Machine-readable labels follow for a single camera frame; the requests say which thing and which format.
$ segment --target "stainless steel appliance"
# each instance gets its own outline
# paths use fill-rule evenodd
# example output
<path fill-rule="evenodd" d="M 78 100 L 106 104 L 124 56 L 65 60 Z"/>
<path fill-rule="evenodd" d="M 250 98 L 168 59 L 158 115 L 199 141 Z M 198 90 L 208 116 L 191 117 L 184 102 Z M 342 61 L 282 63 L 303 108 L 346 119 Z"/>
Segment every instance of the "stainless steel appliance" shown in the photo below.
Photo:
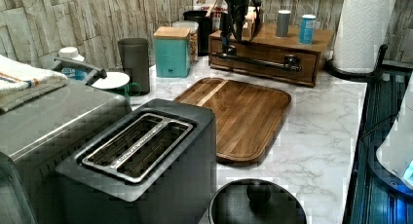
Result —
<path fill-rule="evenodd" d="M 70 84 L 0 114 L 0 153 L 16 167 L 38 223 L 63 220 L 56 165 L 130 112 L 120 95 Z"/>
<path fill-rule="evenodd" d="M 0 153 L 0 201 L 0 223 L 35 224 L 16 166 L 2 153 Z"/>

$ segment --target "jar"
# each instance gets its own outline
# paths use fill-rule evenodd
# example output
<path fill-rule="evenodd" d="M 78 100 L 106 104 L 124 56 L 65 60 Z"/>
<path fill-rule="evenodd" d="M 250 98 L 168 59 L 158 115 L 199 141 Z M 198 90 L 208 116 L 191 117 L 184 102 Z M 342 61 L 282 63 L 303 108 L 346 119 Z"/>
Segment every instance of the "jar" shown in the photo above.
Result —
<path fill-rule="evenodd" d="M 198 23 L 188 20 L 176 21 L 172 24 L 172 27 L 189 28 L 190 59 L 191 63 L 195 63 L 198 60 Z"/>
<path fill-rule="evenodd" d="M 69 58 L 69 59 L 78 60 L 78 61 L 85 61 L 85 58 L 79 55 L 79 51 L 76 47 L 61 48 L 58 51 L 58 56 L 62 58 Z M 61 73 L 67 76 L 67 78 L 71 78 L 71 79 L 75 79 L 79 81 L 84 80 L 88 76 L 88 73 L 86 73 L 85 71 L 76 70 L 70 67 L 63 67 L 61 69 Z"/>
<path fill-rule="evenodd" d="M 154 33 L 158 77 L 187 77 L 191 68 L 189 28 L 161 26 Z"/>

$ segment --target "kitchen utensil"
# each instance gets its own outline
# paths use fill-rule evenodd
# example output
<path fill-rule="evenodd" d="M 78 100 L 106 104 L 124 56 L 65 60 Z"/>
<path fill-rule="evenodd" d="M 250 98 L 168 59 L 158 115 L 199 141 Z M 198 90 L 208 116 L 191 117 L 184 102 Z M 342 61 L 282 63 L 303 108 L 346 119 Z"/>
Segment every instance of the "kitchen utensil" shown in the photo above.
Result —
<path fill-rule="evenodd" d="M 218 160 L 256 162 L 272 145 L 291 96 L 243 82 L 206 78 L 175 101 L 210 108 L 215 113 Z"/>

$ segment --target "backsplash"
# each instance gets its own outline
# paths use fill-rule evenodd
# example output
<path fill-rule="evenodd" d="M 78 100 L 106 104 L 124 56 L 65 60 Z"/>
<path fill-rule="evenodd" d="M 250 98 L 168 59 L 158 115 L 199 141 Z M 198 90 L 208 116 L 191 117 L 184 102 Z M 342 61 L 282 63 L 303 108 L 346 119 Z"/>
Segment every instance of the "backsplash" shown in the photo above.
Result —
<path fill-rule="evenodd" d="M 62 47 L 74 46 L 88 63 L 121 65 L 117 41 L 149 40 L 153 33 L 183 19 L 192 0 L 0 0 L 0 54 L 48 67 Z"/>
<path fill-rule="evenodd" d="M 154 64 L 153 33 L 161 25 L 183 19 L 193 0 L 0 0 L 0 54 L 48 67 L 62 47 L 74 46 L 87 62 L 119 67 L 117 41 L 149 40 Z M 344 0 L 262 0 L 264 20 L 275 22 L 281 8 L 291 10 L 291 24 L 314 14 L 318 28 L 336 30 Z M 396 0 L 388 31 L 387 59 L 413 62 L 410 0 Z"/>

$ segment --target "wooden crate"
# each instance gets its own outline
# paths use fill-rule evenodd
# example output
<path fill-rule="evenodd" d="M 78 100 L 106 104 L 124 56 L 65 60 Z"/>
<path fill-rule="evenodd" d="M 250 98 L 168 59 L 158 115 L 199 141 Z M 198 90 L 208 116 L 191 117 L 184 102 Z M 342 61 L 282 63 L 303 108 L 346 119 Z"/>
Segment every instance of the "wooden crate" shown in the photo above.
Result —
<path fill-rule="evenodd" d="M 283 64 L 286 55 L 294 55 L 300 58 L 300 72 L 286 72 L 273 67 L 249 64 L 240 61 L 222 60 L 212 56 L 213 52 L 222 52 L 220 31 L 209 35 L 209 66 L 211 68 L 224 69 L 249 75 L 267 77 L 313 87 L 316 84 L 317 75 L 325 63 L 325 53 L 329 52 L 331 38 L 334 34 L 331 30 L 316 29 L 312 45 L 298 43 L 300 28 L 290 26 L 288 37 L 276 37 L 276 25 L 263 23 L 258 33 L 246 44 L 241 44 L 233 37 L 231 45 L 237 48 L 237 56 L 245 56 L 265 61 Z"/>

